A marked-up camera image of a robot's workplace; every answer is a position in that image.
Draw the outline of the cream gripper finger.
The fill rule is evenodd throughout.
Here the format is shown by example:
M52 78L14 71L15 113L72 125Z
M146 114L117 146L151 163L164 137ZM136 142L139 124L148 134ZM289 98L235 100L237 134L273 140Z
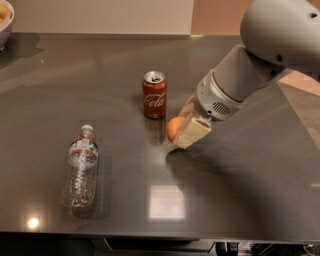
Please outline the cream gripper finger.
M211 132L211 120L201 115L185 118L181 129L172 143L186 149Z
M189 118L192 117L195 113L194 109L194 96L191 96L185 105L182 107L181 111L179 112L178 116L179 117L185 117Z

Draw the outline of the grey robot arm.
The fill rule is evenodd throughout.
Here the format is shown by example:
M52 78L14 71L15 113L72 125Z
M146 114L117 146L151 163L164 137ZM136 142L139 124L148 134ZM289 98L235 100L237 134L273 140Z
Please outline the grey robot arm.
M255 0L236 45L199 82L167 125L167 137L187 148L211 132L214 121L240 111L245 99L292 71L320 77L320 11L307 0Z

